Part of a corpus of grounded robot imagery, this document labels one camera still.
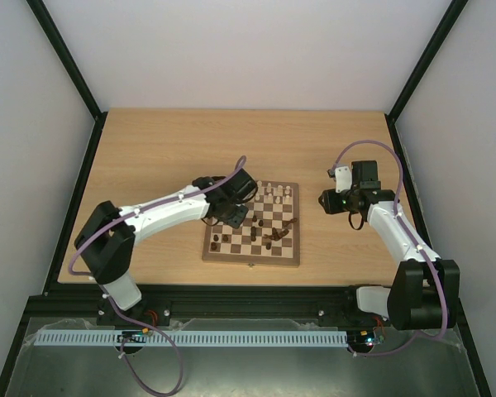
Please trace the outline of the wooden chess board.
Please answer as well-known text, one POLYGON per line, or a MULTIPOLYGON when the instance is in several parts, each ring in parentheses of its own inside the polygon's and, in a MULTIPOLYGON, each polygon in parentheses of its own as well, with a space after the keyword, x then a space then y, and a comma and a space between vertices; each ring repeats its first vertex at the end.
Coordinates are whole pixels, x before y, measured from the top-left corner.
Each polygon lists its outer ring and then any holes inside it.
POLYGON ((248 213, 239 228, 207 226, 202 259, 246 265, 300 265, 299 186, 260 180, 258 192, 245 203, 248 213), (283 221, 298 221, 283 227, 283 221), (229 242, 222 242, 229 235, 229 242))

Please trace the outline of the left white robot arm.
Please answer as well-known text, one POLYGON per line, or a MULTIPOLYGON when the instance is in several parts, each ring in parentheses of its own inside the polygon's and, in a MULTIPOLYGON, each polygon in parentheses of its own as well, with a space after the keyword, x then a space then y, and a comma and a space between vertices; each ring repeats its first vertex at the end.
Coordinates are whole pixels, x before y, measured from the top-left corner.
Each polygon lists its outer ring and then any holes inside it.
POLYGON ((104 294, 122 311, 142 300, 130 274, 137 244, 171 227, 199 219, 214 219, 238 228, 258 186, 242 168, 235 174, 200 177, 181 190, 146 203, 116 207, 100 203, 83 225, 74 245, 104 294))

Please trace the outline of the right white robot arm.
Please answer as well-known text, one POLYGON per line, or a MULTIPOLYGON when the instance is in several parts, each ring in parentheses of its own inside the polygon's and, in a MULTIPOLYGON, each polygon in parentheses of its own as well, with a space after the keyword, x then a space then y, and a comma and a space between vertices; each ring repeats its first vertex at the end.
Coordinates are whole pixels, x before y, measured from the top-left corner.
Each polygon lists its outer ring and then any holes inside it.
POLYGON ((328 170, 335 186, 318 202, 327 214, 360 216, 380 236, 398 269, 389 287, 364 285, 344 303, 346 318, 363 323, 372 313, 398 330, 453 328, 460 269, 433 251, 408 221, 398 193, 382 189, 374 160, 336 164, 328 170))

